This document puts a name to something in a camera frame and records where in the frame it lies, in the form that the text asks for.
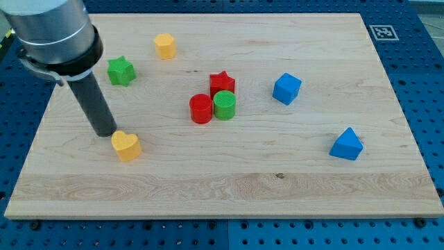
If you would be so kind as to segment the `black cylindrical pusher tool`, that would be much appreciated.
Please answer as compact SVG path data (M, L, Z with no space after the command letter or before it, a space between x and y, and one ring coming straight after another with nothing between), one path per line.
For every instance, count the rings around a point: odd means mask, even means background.
M99 137L112 135L117 124L93 72L69 77L67 83L94 132Z

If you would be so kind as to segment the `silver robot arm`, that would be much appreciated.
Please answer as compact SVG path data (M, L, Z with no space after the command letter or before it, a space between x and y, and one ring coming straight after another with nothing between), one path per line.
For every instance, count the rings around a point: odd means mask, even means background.
M92 71L103 43L82 0L1 0L1 13L21 43L27 70L68 84L94 132L112 135L117 125Z

